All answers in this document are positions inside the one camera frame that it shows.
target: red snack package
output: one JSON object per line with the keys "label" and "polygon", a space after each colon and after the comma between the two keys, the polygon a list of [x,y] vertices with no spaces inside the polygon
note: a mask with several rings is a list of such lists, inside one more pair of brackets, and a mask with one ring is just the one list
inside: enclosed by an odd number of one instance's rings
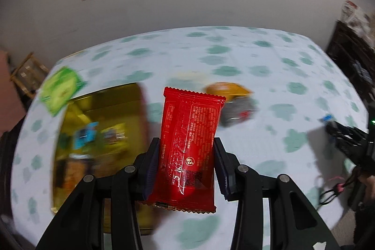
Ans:
{"label": "red snack package", "polygon": [[147,203],[215,212],[212,146],[225,97],[169,87],[164,96],[159,168]]}

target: green snack package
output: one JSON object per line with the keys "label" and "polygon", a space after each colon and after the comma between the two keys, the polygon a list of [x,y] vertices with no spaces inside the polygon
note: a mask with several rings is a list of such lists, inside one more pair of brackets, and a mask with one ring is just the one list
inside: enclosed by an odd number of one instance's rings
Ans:
{"label": "green snack package", "polygon": [[86,82],[82,81],[74,70],[64,66],[44,82],[40,100],[45,103],[52,116],[55,116],[69,99],[85,85]]}

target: white tablecloth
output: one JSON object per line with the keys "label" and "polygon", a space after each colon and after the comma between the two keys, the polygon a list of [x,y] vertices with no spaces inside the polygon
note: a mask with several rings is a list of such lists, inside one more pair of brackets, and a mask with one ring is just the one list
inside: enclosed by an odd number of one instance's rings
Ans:
{"label": "white tablecloth", "polygon": [[[239,83],[254,92],[254,117],[219,127],[228,152],[260,174],[287,173],[317,205],[324,180],[342,174],[343,156],[327,144],[323,124],[330,113],[344,125],[366,128],[367,111],[347,78],[310,39],[280,30],[197,27],[126,37],[60,60],[87,85],[75,97],[115,85],[140,82],[153,136],[159,136],[165,86],[203,91],[208,84]],[[38,96],[23,124],[12,170],[12,209],[17,230],[37,244],[52,220],[51,185],[55,142],[64,109],[52,117]],[[229,249],[237,203],[228,203],[215,182],[215,214],[170,212],[147,249]],[[339,199],[319,210],[332,228],[342,216]],[[264,247],[269,249],[268,206]]]}

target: circular icon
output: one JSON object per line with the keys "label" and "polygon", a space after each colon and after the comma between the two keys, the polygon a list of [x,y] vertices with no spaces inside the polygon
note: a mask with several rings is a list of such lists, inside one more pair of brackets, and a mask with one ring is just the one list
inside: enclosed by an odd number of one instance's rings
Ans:
{"label": "circular icon", "polygon": [[185,160],[187,165],[193,165],[194,164],[194,158],[193,157],[188,157]]}

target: qr code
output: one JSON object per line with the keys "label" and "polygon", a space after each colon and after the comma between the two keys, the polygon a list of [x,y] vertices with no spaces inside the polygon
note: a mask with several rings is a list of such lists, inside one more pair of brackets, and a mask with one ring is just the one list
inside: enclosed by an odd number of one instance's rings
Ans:
{"label": "qr code", "polygon": [[196,171],[188,171],[185,170],[184,173],[184,185],[186,187],[195,187],[195,188],[201,188],[202,185],[202,172],[196,172]]}

